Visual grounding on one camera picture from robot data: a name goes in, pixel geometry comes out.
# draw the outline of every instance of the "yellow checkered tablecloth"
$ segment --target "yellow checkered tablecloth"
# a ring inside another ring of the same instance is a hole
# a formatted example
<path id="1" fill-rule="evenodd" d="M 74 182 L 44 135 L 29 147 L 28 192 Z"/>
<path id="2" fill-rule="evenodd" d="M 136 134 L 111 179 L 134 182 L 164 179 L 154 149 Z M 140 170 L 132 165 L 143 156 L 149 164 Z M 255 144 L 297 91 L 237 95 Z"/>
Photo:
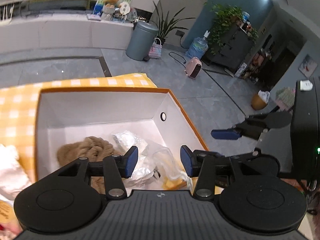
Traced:
<path id="1" fill-rule="evenodd" d="M 43 82 L 0 89 L 0 144 L 14 145 L 19 162 L 34 183 L 36 108 L 42 88 L 54 87 L 152 87 L 156 85 L 143 73 L 109 78 L 72 79 Z"/>

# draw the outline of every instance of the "dark gray cabinet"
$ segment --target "dark gray cabinet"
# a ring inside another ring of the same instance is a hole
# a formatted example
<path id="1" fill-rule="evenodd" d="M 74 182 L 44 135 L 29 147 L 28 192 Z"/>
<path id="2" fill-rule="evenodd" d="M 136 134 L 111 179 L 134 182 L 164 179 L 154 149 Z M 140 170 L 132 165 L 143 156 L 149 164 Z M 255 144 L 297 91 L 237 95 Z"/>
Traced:
<path id="1" fill-rule="evenodd" d="M 236 25 L 233 25 L 221 40 L 224 46 L 219 52 L 213 55 L 209 50 L 203 60 L 205 63 L 222 65 L 235 73 L 254 45 L 254 42 L 247 36 L 247 33 Z"/>

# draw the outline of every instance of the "pink heater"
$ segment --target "pink heater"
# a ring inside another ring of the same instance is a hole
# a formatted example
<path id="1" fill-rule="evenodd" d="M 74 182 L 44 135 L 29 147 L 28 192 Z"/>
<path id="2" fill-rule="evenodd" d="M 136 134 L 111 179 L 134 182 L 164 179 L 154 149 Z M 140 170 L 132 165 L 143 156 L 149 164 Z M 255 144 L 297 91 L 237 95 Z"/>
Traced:
<path id="1" fill-rule="evenodd" d="M 195 78 L 202 67 L 201 61 L 197 57 L 193 57 L 186 65 L 185 72 L 191 78 Z"/>

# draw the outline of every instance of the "wall outlet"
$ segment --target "wall outlet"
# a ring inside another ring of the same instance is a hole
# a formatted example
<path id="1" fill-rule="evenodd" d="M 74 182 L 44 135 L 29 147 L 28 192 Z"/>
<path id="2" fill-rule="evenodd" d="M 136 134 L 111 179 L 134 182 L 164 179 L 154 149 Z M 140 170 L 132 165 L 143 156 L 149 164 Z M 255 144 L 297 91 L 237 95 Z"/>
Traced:
<path id="1" fill-rule="evenodd" d="M 185 32 L 179 31 L 177 30 L 176 35 L 183 37 L 183 35 L 185 34 Z"/>

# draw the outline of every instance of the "white box on floor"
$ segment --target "white box on floor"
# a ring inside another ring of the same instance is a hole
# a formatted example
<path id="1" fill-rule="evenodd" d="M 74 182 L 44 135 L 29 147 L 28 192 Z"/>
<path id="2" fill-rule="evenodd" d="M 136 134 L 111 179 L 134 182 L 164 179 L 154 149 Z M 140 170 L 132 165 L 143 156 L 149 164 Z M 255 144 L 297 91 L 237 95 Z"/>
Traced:
<path id="1" fill-rule="evenodd" d="M 166 119 L 162 121 L 161 113 Z M 129 130 L 168 147 L 176 162 L 180 147 L 208 150 L 169 89 L 54 88 L 41 91 L 36 116 L 36 171 L 41 179 L 57 170 L 57 150 L 87 136 L 115 145 L 113 133 Z"/>

